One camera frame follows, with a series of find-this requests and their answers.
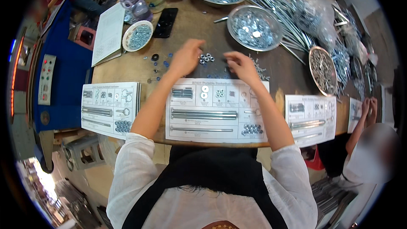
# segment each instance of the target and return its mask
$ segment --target small white bowl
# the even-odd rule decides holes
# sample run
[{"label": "small white bowl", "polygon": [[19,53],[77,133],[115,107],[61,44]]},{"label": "small white bowl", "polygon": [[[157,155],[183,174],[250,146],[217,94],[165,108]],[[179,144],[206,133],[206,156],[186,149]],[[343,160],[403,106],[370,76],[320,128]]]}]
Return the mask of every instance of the small white bowl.
[{"label": "small white bowl", "polygon": [[[133,31],[135,30],[135,28],[137,28],[140,25],[147,25],[151,29],[150,37],[149,37],[148,41],[142,47],[140,47],[138,49],[130,49],[129,46],[127,45],[128,40],[130,39],[130,36],[133,33]],[[128,52],[138,51],[139,49],[145,47],[147,43],[149,43],[149,41],[151,40],[151,37],[153,36],[153,31],[154,31],[153,24],[149,21],[138,21],[138,22],[134,23],[126,30],[125,34],[123,35],[123,39],[122,39],[123,48]]]}]

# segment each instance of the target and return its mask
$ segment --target black rubber washer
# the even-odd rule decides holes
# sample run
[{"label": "black rubber washer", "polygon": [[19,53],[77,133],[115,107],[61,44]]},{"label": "black rubber washer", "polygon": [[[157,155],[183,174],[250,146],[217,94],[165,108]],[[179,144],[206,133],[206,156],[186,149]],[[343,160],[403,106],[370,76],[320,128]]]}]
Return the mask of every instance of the black rubber washer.
[{"label": "black rubber washer", "polygon": [[151,61],[157,61],[158,58],[159,58],[159,55],[158,55],[158,54],[154,54],[154,55],[151,57]]}]

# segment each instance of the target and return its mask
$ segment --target purple water bottle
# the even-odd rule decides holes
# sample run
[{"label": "purple water bottle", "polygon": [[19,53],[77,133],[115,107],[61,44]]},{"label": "purple water bottle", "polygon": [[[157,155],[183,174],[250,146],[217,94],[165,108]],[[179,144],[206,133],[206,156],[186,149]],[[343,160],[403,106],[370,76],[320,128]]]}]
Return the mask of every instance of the purple water bottle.
[{"label": "purple water bottle", "polygon": [[144,0],[120,0],[120,3],[126,8],[125,22],[129,24],[142,20],[151,21],[153,19],[153,13]]}]

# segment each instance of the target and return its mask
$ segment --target orange light strip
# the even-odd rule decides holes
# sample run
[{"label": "orange light strip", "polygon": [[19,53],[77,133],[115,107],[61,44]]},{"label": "orange light strip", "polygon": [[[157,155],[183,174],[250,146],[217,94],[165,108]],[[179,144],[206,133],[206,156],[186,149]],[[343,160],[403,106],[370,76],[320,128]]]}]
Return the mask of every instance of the orange light strip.
[{"label": "orange light strip", "polygon": [[18,47],[17,57],[14,63],[14,72],[13,80],[11,81],[11,117],[14,116],[14,83],[15,83],[15,74],[17,72],[18,59],[20,58],[21,47],[23,46],[24,36],[21,38],[20,46]]}]

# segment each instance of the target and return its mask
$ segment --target smartphone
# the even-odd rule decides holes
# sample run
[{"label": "smartphone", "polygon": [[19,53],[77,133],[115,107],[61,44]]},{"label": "smartphone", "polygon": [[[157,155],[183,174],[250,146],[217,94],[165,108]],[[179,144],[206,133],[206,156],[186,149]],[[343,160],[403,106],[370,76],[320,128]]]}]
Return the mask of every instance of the smartphone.
[{"label": "smartphone", "polygon": [[169,38],[171,30],[173,29],[174,21],[178,13],[178,8],[165,8],[160,18],[158,19],[157,26],[155,27],[154,38]]}]

